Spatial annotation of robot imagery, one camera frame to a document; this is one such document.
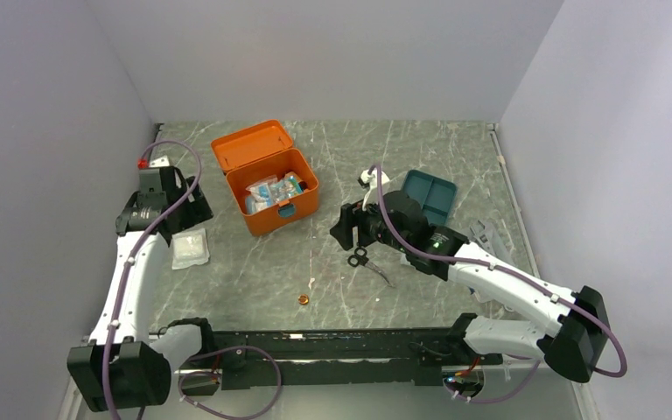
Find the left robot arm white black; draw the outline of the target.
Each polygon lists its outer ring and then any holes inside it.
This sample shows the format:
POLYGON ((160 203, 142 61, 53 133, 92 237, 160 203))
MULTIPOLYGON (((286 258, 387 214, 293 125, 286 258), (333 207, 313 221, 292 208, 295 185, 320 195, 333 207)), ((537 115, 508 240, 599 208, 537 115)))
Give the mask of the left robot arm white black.
POLYGON ((209 365, 217 352, 206 318, 172 321, 151 340, 152 299, 172 237, 213 216, 194 176, 173 165, 139 172, 115 220, 115 271, 101 316, 87 343, 70 349, 66 364, 93 412, 141 409, 166 402, 172 374, 187 361, 209 365))

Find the small teal bandage pack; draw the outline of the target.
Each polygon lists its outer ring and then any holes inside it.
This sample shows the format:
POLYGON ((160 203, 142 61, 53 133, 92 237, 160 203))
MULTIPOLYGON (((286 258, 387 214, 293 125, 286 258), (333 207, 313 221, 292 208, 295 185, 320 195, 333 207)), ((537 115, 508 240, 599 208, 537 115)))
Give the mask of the small teal bandage pack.
POLYGON ((294 172, 287 172, 282 178, 269 186, 271 198, 275 203, 290 200, 304 192, 303 180, 294 172))

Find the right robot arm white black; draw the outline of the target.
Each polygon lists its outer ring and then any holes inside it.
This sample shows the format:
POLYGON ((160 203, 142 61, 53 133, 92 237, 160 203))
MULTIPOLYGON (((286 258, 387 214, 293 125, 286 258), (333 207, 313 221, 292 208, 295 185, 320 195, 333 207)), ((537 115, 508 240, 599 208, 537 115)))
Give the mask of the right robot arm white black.
POLYGON ((477 355, 509 354, 544 361, 567 380, 587 383, 610 341, 602 295, 589 286, 574 291, 519 271, 465 235, 428 222, 417 201, 399 191, 382 204, 343 205, 330 235, 344 250, 375 242, 404 254, 416 270, 462 284, 502 303, 518 320, 463 315, 447 340, 458 363, 477 355))

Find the orange medicine box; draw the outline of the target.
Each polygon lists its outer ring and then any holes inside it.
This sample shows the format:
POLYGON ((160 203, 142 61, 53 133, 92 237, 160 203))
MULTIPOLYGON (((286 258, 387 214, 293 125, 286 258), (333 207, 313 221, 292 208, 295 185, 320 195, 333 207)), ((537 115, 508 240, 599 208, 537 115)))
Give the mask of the orange medicine box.
POLYGON ((253 236, 271 233, 319 209, 319 180, 279 121, 260 122, 219 137, 211 142, 211 149, 253 236), (282 204, 249 213, 246 206, 246 198, 250 195, 248 188, 256 181, 286 175, 294 175, 303 182, 304 192, 282 204))

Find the black handled scissors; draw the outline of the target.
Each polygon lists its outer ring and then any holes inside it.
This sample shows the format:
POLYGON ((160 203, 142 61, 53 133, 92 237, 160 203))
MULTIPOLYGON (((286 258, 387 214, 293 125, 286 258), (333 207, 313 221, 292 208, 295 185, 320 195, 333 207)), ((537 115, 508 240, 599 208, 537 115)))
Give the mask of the black handled scissors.
POLYGON ((389 280, 385 271, 370 260, 370 258, 368 257, 368 250, 366 248, 357 247, 353 251, 353 253, 347 258, 346 261, 353 268, 363 266, 369 270, 372 270, 374 273, 376 273, 383 279, 383 281, 388 287, 395 288, 395 286, 389 280))

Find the blue cotton swab pack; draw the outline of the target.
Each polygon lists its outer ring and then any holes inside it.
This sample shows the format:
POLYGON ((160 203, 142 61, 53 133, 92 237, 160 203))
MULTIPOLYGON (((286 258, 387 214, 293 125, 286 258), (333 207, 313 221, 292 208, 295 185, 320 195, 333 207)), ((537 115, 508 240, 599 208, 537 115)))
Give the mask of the blue cotton swab pack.
POLYGON ((247 214, 256 214, 277 203, 277 196, 272 192, 272 188, 277 181, 277 176, 269 176, 254 182, 246 188, 248 191, 248 195, 245 198, 247 214))

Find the white gauze pack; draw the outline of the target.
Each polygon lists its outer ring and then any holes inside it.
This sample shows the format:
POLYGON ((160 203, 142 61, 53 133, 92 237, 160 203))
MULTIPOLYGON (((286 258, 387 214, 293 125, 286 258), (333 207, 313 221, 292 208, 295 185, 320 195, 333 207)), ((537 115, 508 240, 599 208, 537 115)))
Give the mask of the white gauze pack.
POLYGON ((184 270, 206 264, 210 258, 206 229, 200 227, 174 234, 171 239, 171 251, 172 270, 184 270))

